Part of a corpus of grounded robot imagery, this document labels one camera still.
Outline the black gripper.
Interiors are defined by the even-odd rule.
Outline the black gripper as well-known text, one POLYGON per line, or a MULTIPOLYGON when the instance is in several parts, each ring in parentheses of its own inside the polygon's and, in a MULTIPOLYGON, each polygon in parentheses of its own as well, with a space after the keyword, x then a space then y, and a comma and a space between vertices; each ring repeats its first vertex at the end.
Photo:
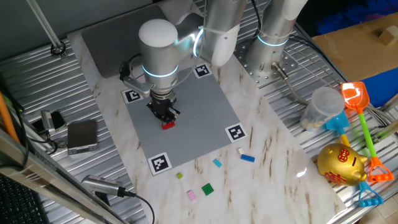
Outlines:
POLYGON ((177 119, 180 112, 173 108, 177 101, 177 95, 174 92, 169 92, 166 95, 151 92, 150 98, 151 101, 147 104, 147 107, 162 123, 172 123, 177 119))

